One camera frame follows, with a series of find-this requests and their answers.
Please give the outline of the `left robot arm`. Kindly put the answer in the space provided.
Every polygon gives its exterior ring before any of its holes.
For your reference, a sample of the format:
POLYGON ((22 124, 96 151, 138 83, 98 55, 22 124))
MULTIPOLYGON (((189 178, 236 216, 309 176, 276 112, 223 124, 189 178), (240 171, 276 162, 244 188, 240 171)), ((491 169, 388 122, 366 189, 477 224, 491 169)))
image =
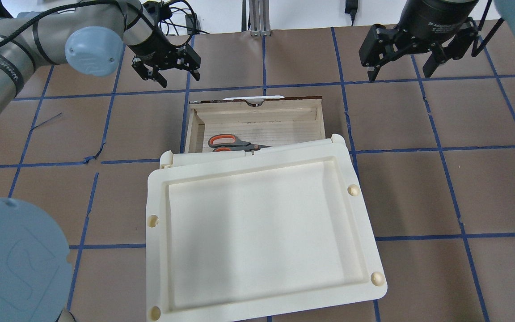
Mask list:
POLYGON ((182 148, 194 78, 139 80, 131 51, 112 75, 42 67, 0 116, 0 196, 57 221, 73 277, 66 306, 82 322, 143 322, 147 178, 182 148))

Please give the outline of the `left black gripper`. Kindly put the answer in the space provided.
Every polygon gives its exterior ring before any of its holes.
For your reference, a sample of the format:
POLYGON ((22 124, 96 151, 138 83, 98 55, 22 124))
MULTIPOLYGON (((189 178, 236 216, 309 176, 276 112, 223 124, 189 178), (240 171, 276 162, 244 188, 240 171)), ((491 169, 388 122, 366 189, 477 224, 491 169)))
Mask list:
POLYGON ((167 80, 161 71, 170 69, 187 71, 196 81, 200 81, 202 59, 187 42, 174 45, 164 33, 154 31, 144 42, 132 45, 131 51, 135 54, 131 67, 144 81, 153 80, 166 88, 167 80))

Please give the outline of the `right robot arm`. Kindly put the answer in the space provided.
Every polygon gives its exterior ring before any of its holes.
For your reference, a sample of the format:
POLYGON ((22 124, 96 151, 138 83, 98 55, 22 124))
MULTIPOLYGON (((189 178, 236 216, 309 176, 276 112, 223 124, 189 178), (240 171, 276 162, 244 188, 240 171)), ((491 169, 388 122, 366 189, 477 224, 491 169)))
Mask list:
POLYGON ((430 52, 422 71, 431 77, 467 51, 476 57, 507 22, 515 37, 515 0, 489 0, 479 22, 471 12, 476 0, 409 0, 392 29, 374 24, 359 49, 360 63, 375 81, 380 68, 405 55, 430 52))

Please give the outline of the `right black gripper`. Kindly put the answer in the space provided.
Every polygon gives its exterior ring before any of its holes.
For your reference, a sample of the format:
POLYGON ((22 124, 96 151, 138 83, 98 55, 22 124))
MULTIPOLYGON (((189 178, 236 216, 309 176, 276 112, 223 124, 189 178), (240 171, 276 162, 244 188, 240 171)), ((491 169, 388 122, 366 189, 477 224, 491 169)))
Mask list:
POLYGON ((385 64, 404 55, 431 52, 422 67, 423 75, 429 79, 441 64, 451 59, 461 59, 477 35, 478 28, 470 17, 456 30, 448 34, 434 34, 432 39, 419 38, 400 25, 387 28, 374 24, 360 46, 360 63, 367 67, 368 81, 374 82, 385 64))

